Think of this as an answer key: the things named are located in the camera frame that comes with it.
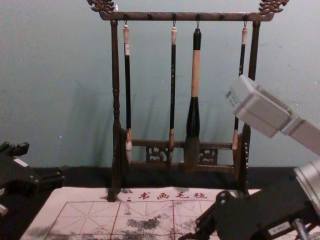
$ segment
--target wooden brush rack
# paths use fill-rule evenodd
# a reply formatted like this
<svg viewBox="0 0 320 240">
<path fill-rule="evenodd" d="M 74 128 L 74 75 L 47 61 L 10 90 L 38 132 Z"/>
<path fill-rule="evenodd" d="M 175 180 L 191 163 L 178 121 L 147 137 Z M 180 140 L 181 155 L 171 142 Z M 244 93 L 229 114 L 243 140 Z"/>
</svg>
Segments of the wooden brush rack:
<svg viewBox="0 0 320 240">
<path fill-rule="evenodd" d="M 114 12 L 112 0 L 87 0 L 91 9 L 98 12 L 111 25 L 112 48 L 112 92 L 113 92 L 113 159 L 112 187 L 108 190 L 108 201 L 114 202 L 126 179 L 129 168 L 139 169 L 184 169 L 183 163 L 169 163 L 169 141 L 133 139 L 132 146 L 145 147 L 145 162 L 128 163 L 126 156 L 126 130 L 120 123 L 119 101 L 119 50 L 118 21 L 241 21 L 252 22 L 252 40 L 248 77 L 255 80 L 257 68 L 259 30 L 261 22 L 269 22 L 275 13 L 281 12 L 289 0 L 262 0 L 259 12 Z M 224 172 L 233 174 L 240 196 L 248 194 L 248 167 L 251 128 L 244 124 L 242 133 L 232 142 L 201 142 L 196 171 Z M 185 142 L 175 141 L 174 148 L 183 148 Z M 218 164 L 219 150 L 233 151 L 233 164 Z"/>
</svg>

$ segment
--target carved wooden panel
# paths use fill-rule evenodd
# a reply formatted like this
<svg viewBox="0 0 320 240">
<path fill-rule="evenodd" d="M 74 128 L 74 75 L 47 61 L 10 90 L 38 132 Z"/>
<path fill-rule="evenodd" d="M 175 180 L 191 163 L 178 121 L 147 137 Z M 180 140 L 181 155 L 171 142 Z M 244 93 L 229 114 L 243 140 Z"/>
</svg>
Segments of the carved wooden panel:
<svg viewBox="0 0 320 240">
<path fill-rule="evenodd" d="M 259 7 L 260 14 L 280 13 L 283 11 L 283 8 L 280 8 L 280 6 L 285 6 L 288 2 L 289 0 L 262 0 Z"/>
<path fill-rule="evenodd" d="M 115 3 L 111 0 L 87 0 L 90 4 L 91 9 L 95 12 L 104 12 L 106 14 L 112 14 L 114 12 Z"/>
<path fill-rule="evenodd" d="M 199 154 L 200 165 L 218 165 L 218 149 L 201 149 Z"/>
<path fill-rule="evenodd" d="M 168 148 L 163 147 L 145 147 L 146 163 L 165 163 L 168 159 Z"/>
</svg>

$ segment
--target carved dragon finial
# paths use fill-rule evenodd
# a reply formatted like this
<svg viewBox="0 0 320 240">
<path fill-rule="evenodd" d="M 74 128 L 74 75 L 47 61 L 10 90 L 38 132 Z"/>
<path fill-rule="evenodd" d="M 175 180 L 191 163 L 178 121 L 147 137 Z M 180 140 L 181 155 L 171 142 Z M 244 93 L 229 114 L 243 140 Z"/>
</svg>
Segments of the carved dragon finial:
<svg viewBox="0 0 320 240">
<path fill-rule="evenodd" d="M 114 13 L 114 2 L 112 0 L 87 0 L 88 4 L 91 7 L 91 9 L 95 12 L 104 12 L 106 14 L 113 14 Z"/>
<path fill-rule="evenodd" d="M 285 6 L 289 0 L 261 0 L 259 11 L 261 15 L 267 15 L 269 13 L 280 13 L 283 11 L 283 8 L 280 8 L 281 5 Z"/>
</svg>

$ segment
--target teal wall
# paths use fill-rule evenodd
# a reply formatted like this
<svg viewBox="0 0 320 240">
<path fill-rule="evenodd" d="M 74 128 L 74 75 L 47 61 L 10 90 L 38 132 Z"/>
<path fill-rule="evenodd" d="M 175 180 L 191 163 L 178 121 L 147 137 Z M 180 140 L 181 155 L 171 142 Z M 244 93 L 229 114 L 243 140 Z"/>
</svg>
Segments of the teal wall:
<svg viewBox="0 0 320 240">
<path fill-rule="evenodd" d="M 252 0 L 118 0 L 121 11 L 256 12 Z M 262 23 L 256 79 L 320 123 L 320 1 L 291 0 Z M 123 22 L 119 23 L 120 120 L 126 125 Z M 131 29 L 132 132 L 167 140 L 171 22 Z M 184 140 L 195 22 L 177 22 L 175 138 Z M 201 22 L 200 139 L 230 142 L 234 116 L 225 92 L 239 68 L 242 22 Z M 248 24 L 251 42 L 252 26 Z M 247 47 L 245 74 L 250 48 Z M 0 139 L 30 143 L 33 166 L 110 166 L 113 97 L 110 24 L 85 0 L 0 1 Z M 317 156 L 290 138 L 252 130 L 251 166 L 296 166 Z M 134 149 L 143 161 L 143 149 Z M 182 152 L 174 153 L 182 161 Z M 231 152 L 219 152 L 231 163 Z"/>
</svg>

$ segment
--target large calligraphy brush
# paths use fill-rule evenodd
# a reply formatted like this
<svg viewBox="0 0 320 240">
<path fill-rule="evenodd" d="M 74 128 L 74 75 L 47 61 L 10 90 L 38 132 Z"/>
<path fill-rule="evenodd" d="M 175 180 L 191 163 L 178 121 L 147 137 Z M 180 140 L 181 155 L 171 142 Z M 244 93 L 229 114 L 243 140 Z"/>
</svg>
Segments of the large calligraphy brush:
<svg viewBox="0 0 320 240">
<path fill-rule="evenodd" d="M 186 172 L 197 168 L 200 154 L 199 73 L 200 73 L 201 31 L 199 25 L 193 33 L 191 100 L 186 121 L 186 138 L 183 159 Z"/>
</svg>

